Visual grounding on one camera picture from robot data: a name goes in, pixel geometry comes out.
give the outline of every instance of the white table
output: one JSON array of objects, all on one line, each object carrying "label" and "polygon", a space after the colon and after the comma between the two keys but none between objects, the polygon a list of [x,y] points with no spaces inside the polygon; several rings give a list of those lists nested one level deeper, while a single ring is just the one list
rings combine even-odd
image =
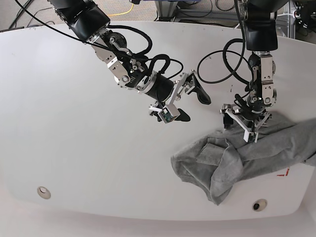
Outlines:
[{"label": "white table", "polygon": [[[186,71],[241,36],[240,30],[205,25],[120,24],[153,39],[149,56],[167,53],[182,61]],[[71,34],[66,25],[56,27]],[[146,45],[138,35],[122,33],[134,52]],[[243,93],[236,79],[202,84],[211,96],[210,106],[200,104],[195,95],[183,96],[177,106],[192,121],[165,125],[148,116],[153,99],[120,89],[88,45],[37,27],[1,33],[0,51],[0,157],[14,197],[80,212],[157,220],[259,218],[290,214],[299,207],[314,170],[306,165],[291,167],[288,176],[277,176],[284,170],[239,182],[220,206],[199,188],[182,183],[172,170],[171,155],[222,128],[219,109]],[[294,121],[316,116],[315,54],[313,44],[286,38],[279,38],[279,49],[273,52],[278,92],[274,110]],[[237,61],[236,56],[229,59]],[[177,70],[172,64],[167,75]],[[246,64],[239,71],[250,79]],[[227,73],[220,54],[201,70],[208,80]],[[50,190],[51,199],[39,197],[39,186]],[[252,205],[261,198],[268,206],[254,212]]]}]

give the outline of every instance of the gray cloth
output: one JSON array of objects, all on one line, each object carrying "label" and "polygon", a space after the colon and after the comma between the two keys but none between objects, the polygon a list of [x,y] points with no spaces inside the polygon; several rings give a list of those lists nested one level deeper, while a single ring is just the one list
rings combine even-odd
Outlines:
[{"label": "gray cloth", "polygon": [[243,129],[234,126],[199,139],[171,158],[181,180],[202,188],[216,205],[234,183],[300,162],[316,166],[316,119],[295,124],[280,114],[260,129],[257,143],[246,143]]}]

